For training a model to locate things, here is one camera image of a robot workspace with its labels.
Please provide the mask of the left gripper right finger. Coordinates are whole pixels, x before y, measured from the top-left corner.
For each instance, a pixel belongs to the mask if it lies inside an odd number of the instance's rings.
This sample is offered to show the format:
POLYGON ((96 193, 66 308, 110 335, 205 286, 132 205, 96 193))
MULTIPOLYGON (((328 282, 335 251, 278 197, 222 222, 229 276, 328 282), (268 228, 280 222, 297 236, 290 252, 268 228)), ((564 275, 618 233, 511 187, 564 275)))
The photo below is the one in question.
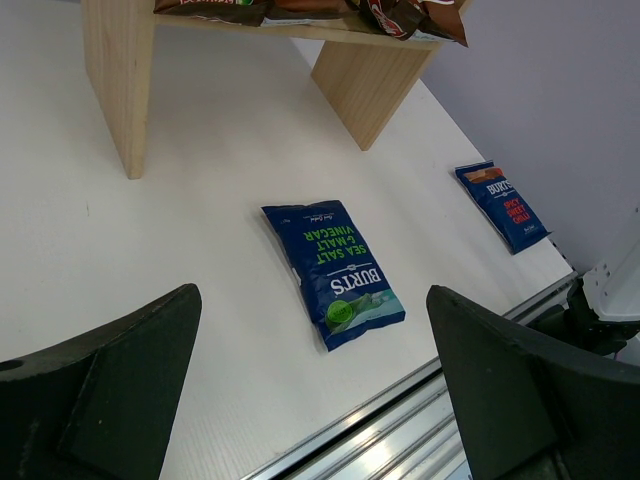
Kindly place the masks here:
POLYGON ((426 308, 475 479, 636 479, 639 368, 434 285, 426 308))

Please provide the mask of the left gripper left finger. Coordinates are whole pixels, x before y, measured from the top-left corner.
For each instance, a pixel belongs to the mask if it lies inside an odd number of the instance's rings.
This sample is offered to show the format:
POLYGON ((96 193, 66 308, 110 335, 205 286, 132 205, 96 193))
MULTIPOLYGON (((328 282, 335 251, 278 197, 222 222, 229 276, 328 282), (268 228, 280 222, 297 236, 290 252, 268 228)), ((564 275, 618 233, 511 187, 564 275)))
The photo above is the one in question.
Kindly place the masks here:
POLYGON ((199 289, 185 284, 2 362, 2 478, 158 478, 201 311, 199 289))

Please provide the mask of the blue Burts sea salt bag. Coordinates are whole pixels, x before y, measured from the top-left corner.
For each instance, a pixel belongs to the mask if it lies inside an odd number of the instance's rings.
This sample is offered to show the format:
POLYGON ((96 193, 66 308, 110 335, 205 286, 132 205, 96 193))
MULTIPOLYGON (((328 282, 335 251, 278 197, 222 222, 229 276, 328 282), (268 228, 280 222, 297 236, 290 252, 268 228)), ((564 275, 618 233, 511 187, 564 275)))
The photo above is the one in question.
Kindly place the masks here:
POLYGON ((327 350, 400 323, 406 312, 344 205, 264 206, 327 350))

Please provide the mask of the Chuba cassava chips bag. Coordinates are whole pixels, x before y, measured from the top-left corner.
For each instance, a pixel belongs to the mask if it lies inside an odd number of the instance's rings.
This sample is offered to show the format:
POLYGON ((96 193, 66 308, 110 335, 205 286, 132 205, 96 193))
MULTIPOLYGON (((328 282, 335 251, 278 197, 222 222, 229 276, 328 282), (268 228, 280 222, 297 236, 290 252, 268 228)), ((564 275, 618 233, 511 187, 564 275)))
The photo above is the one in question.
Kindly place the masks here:
POLYGON ((258 27, 272 6, 262 0, 156 0, 153 12, 258 27))
POLYGON ((468 46, 454 1, 349 1, 370 26, 401 41, 450 41, 468 46))

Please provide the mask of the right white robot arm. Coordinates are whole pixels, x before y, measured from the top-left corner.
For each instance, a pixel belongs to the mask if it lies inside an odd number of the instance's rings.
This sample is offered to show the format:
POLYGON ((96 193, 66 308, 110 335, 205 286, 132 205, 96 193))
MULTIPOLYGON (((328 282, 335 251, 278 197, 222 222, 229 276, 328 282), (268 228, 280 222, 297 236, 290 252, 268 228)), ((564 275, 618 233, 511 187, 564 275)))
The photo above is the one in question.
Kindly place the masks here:
POLYGON ((567 344, 616 359, 639 334, 639 209, 604 257, 529 327, 567 344))

